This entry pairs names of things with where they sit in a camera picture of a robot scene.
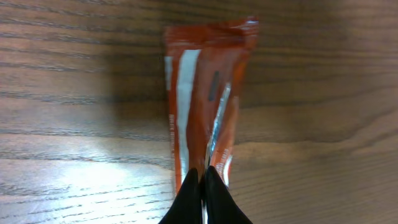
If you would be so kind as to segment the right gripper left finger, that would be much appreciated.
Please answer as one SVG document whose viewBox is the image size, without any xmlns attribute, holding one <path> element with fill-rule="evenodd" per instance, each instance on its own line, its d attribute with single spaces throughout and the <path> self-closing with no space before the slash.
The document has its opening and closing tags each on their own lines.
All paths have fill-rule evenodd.
<svg viewBox="0 0 398 224">
<path fill-rule="evenodd" d="M 159 224 L 201 224 L 201 190 L 196 169 L 190 169 L 178 194 Z"/>
</svg>

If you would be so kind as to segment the orange brown snack bar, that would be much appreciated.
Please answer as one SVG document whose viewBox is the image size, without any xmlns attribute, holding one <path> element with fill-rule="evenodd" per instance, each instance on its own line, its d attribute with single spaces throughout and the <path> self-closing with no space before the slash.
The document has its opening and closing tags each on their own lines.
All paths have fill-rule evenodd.
<svg viewBox="0 0 398 224">
<path fill-rule="evenodd" d="M 229 187 L 239 94 L 259 21 L 248 17 L 164 31 L 175 197 L 190 169 L 198 172 L 202 223 L 208 223 L 205 172 L 215 167 Z"/>
</svg>

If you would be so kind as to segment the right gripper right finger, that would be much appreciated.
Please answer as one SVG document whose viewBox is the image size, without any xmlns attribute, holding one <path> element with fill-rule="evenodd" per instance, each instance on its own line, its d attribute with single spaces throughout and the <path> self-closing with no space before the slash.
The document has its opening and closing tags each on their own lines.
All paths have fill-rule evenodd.
<svg viewBox="0 0 398 224">
<path fill-rule="evenodd" d="M 208 224 L 252 224 L 236 205 L 213 166 L 205 172 L 205 202 Z"/>
</svg>

